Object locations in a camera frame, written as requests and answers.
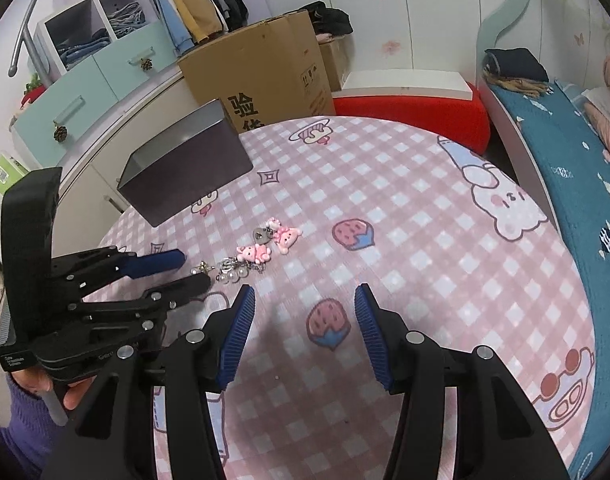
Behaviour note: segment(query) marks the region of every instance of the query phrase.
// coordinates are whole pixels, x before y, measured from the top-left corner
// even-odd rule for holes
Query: purple sleeve
[[[8,376],[12,396],[12,418],[8,428],[0,428],[0,440],[18,459],[29,480],[37,480],[62,428],[51,420],[38,397],[22,390]]]

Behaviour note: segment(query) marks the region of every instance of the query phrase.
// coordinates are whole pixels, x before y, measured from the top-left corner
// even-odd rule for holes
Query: hand
[[[54,387],[50,377],[39,366],[33,366],[31,368],[27,368],[27,370],[12,372],[12,377],[18,386],[32,394],[48,392]],[[89,377],[69,385],[69,390],[63,398],[63,406],[66,410],[75,409],[93,381],[94,378]]]

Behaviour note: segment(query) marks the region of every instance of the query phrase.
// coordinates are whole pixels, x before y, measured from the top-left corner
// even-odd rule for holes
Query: green box
[[[29,173],[15,158],[0,156],[0,194],[4,195],[10,187]]]

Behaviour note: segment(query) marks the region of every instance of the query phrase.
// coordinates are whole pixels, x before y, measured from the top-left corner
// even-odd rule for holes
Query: black box
[[[133,152],[118,191],[157,227],[253,167],[227,112],[214,100]]]

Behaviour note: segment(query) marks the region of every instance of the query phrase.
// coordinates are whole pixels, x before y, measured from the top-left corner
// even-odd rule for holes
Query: folded jeans
[[[79,44],[71,45],[71,46],[67,44],[67,41],[64,41],[63,43],[58,44],[56,46],[56,51],[58,52],[58,55],[61,56],[62,54],[66,53],[67,51],[73,52],[74,50],[77,50],[84,46],[89,46],[90,44],[93,44],[96,41],[108,40],[108,39],[109,39],[109,34],[107,33],[107,30],[105,28],[101,28],[92,35],[92,37],[89,41],[85,41],[85,43],[79,43]]]
[[[77,59],[87,56],[88,54],[95,53],[96,51],[101,50],[104,46],[107,46],[109,44],[110,44],[109,40],[98,41],[91,46],[87,46],[85,48],[81,48],[75,52],[72,52],[71,54],[67,55],[67,57],[63,60],[63,62],[65,64],[69,64],[73,61],[76,61]]]
[[[71,48],[68,48],[67,50],[64,50],[62,52],[60,52],[60,60],[64,63],[67,62],[67,57],[71,56],[72,54],[78,52],[79,50],[83,50],[85,48],[89,48],[91,46],[95,46],[97,44],[107,44],[109,43],[109,37],[105,36],[103,38],[99,38],[98,40],[95,41],[89,41],[88,43],[83,43],[77,46],[73,46]]]

